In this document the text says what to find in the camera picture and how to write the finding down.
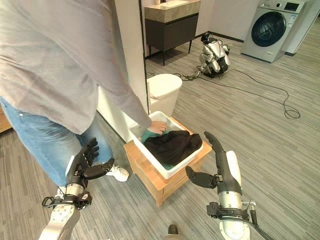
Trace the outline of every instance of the robotic arm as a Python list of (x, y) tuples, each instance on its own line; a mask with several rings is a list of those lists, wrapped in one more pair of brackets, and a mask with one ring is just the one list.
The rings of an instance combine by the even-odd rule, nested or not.
[(249, 240), (252, 225), (265, 239), (271, 240), (260, 229), (257, 221), (256, 202), (242, 201), (242, 182), (237, 156), (233, 151), (225, 152), (220, 142), (209, 132), (204, 133), (215, 151), (217, 174), (194, 172), (189, 166), (185, 168), (191, 182), (208, 189), (217, 187), (220, 204), (210, 202), (206, 206), (207, 214), (220, 219), (220, 231), (226, 240)]
[(72, 156), (66, 170), (65, 192), (55, 197), (46, 197), (42, 201), (44, 208), (53, 207), (51, 218), (42, 231), (39, 240), (68, 240), (72, 230), (80, 219), (80, 210), (91, 205), (92, 196), (85, 191), (88, 180), (106, 175), (114, 164), (111, 158), (104, 164), (92, 166), (93, 160), (99, 155), (98, 142), (95, 138)]

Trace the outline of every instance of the control panel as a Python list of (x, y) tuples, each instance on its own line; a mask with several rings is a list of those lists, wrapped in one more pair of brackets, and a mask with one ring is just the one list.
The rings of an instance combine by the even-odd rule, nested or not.
[(281, 1), (281, 0), (261, 0), (258, 7), (271, 9), (280, 12), (289, 12), (298, 14), (304, 6), (304, 2), (299, 1)]

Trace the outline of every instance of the green cloth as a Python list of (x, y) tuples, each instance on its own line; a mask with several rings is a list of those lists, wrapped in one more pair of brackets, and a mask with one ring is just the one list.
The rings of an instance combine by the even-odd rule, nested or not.
[(159, 136), (161, 136), (161, 134), (146, 130), (141, 136), (141, 142), (144, 144), (148, 138), (154, 138)]
[(165, 163), (164, 164), (161, 163), (161, 165), (165, 168), (165, 170), (170, 170), (170, 169), (172, 169), (174, 167), (174, 165), (165, 164)]

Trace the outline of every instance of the gray shirt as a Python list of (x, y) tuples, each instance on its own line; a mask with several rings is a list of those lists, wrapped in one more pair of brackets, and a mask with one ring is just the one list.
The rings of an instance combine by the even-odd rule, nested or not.
[(128, 84), (114, 0), (0, 0), (0, 96), (76, 134), (98, 86), (129, 117), (151, 119)]

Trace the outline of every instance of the washing machine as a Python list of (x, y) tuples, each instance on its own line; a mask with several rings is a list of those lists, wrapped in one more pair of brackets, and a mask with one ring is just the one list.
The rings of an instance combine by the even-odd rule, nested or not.
[(293, 28), (303, 1), (261, 0), (241, 52), (274, 62), (286, 52), (286, 38)]

